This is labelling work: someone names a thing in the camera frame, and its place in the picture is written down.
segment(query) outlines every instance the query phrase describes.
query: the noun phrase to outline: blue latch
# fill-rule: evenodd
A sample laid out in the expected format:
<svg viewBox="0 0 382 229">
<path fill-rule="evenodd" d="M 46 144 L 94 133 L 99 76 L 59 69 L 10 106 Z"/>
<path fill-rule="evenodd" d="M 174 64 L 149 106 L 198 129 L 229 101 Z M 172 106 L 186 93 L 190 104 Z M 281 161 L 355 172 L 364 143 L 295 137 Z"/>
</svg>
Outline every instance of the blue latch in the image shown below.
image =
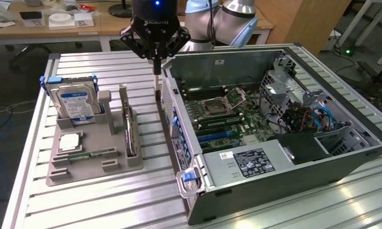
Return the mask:
<svg viewBox="0 0 382 229">
<path fill-rule="evenodd" d="M 46 87 L 46 76 L 41 77 L 41 86 L 45 89 L 45 91 L 47 92 L 47 95 L 50 95 L 50 93 L 47 91 L 47 87 Z"/>
<path fill-rule="evenodd" d="M 177 125 L 177 124 L 178 124 L 178 117 L 176 116 L 176 117 L 173 118 L 172 125 Z"/>
<path fill-rule="evenodd" d="M 93 80 L 94 80 L 95 90 L 97 90 L 97 92 L 99 92 L 98 76 L 95 73 L 93 73 Z"/>
<path fill-rule="evenodd" d="M 197 179 L 196 173 L 189 172 L 184 175 L 184 182 L 194 181 Z"/>
<path fill-rule="evenodd" d="M 62 83 L 63 82 L 63 77 L 50 77 L 49 78 L 49 83 Z"/>
</svg>

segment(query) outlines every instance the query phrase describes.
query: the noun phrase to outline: wooden desk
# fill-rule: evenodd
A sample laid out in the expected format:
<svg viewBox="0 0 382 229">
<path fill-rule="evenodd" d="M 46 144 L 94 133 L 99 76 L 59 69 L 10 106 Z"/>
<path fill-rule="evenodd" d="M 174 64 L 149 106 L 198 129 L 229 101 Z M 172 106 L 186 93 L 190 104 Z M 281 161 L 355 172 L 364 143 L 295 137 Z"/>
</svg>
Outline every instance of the wooden desk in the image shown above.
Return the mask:
<svg viewBox="0 0 382 229">
<path fill-rule="evenodd" d="M 42 11 L 49 9 L 49 6 L 30 7 L 25 2 L 13 2 L 9 11 L 18 17 L 17 25 L 0 28 L 0 39 L 7 38 L 51 38 L 51 37 L 70 37 L 70 36 L 89 36 L 101 33 L 101 16 L 94 16 L 95 26 L 82 27 L 66 30 L 50 30 L 49 16 L 46 16 L 46 26 L 26 27 L 19 12 Z"/>
<path fill-rule="evenodd" d="M 10 12 L 18 17 L 19 21 L 17 25 L 0 28 L 0 45 L 101 41 L 102 51 L 110 52 L 110 41 L 121 39 L 121 30 L 130 25 L 131 19 L 118 18 L 110 14 L 110 6 L 118 4 L 117 2 L 89 2 L 86 4 L 95 6 L 98 10 L 98 14 L 94 16 L 94 27 L 50 30 L 49 16 L 46 16 L 46 26 L 26 27 L 19 13 L 23 11 L 41 11 L 50 7 L 29 7 L 25 2 L 13 2 Z M 253 36 L 254 43 L 265 44 L 273 24 L 265 19 L 260 11 L 257 17 L 260 22 Z"/>
</svg>

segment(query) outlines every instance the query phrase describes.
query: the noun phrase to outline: blue cable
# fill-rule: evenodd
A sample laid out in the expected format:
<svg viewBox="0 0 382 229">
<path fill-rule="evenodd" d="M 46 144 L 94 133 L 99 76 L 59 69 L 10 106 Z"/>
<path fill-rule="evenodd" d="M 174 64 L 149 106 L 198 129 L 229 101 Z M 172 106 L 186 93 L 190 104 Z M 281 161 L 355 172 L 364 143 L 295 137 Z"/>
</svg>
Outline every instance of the blue cable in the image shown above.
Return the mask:
<svg viewBox="0 0 382 229">
<path fill-rule="evenodd" d="M 333 114 L 332 114 L 332 112 L 331 112 L 331 110 L 327 108 L 327 107 L 324 107 L 324 106 L 319 106 L 319 107 L 316 107 L 315 109 L 313 109 L 313 111 L 312 111 L 312 115 L 313 115 L 313 118 L 315 118 L 315 123 L 320 126 L 320 127 L 324 127 L 324 125 L 320 123 L 320 121 L 317 120 L 317 114 L 316 114 L 316 110 L 324 110 L 325 112 L 327 112 L 327 114 L 329 115 L 329 118 L 332 119 L 332 123 L 333 123 L 333 128 L 336 127 L 335 126 L 335 117 L 333 117 Z"/>
<path fill-rule="evenodd" d="M 0 135 L 0 139 L 2 139 L 2 138 L 4 138 L 4 137 L 9 135 L 9 132 L 10 132 L 10 130 L 13 129 L 14 123 L 13 123 L 13 120 L 11 120 L 10 118 L 2 118 L 2 117 L 0 117 L 0 120 L 9 121 L 9 122 L 7 122 L 7 123 L 9 123 L 9 128 L 7 128 L 7 130 L 4 131 L 4 133 Z"/>
<path fill-rule="evenodd" d="M 3 171 L 3 175 L 4 175 L 4 186 L 3 186 L 3 190 L 0 192 L 0 197 L 2 197 L 6 194 L 6 190 L 9 189 L 9 177 L 7 177 L 7 173 L 6 173 L 6 169 L 4 169 L 4 163 L 2 161 L 2 158 L 0 158 L 0 168 Z"/>
</svg>

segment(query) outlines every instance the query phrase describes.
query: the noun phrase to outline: hard drive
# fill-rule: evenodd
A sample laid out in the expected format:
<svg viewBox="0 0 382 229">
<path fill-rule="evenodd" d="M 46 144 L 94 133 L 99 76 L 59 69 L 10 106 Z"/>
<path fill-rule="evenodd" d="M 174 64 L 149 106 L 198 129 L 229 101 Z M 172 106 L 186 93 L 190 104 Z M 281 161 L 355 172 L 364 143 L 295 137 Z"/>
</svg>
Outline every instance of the hard drive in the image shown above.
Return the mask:
<svg viewBox="0 0 382 229">
<path fill-rule="evenodd" d="M 75 125 L 95 122 L 102 113 L 98 101 L 97 77 L 51 77 L 46 84 L 47 92 L 55 104 L 59 118 L 70 118 Z"/>
</svg>

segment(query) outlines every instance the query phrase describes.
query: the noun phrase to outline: hard drive label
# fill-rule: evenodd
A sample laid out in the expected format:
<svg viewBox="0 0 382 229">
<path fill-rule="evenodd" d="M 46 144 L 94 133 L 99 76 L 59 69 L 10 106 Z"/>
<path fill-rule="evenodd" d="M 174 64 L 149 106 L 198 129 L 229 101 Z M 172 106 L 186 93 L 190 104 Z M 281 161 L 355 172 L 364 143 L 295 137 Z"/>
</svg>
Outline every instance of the hard drive label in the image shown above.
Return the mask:
<svg viewBox="0 0 382 229">
<path fill-rule="evenodd" d="M 276 170 L 262 148 L 237 153 L 234 158 L 245 177 L 253 177 Z"/>
<path fill-rule="evenodd" d="M 74 121 L 86 121 L 94 118 L 94 111 L 87 103 L 87 92 L 62 94 L 62 99 L 70 118 Z"/>
</svg>

